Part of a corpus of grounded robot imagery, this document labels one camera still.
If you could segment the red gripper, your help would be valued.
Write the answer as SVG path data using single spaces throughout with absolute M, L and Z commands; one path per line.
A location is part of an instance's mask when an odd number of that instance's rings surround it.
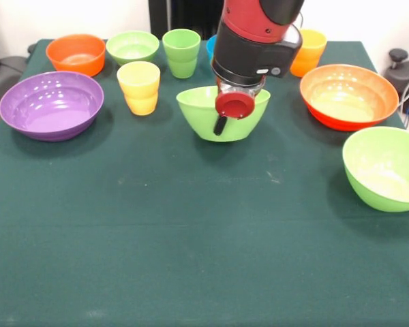
M 213 133 L 220 136 L 226 126 L 227 118 L 244 119 L 248 117 L 255 107 L 254 97 L 240 91 L 228 93 L 220 92 L 215 98 L 215 109 L 218 116 Z

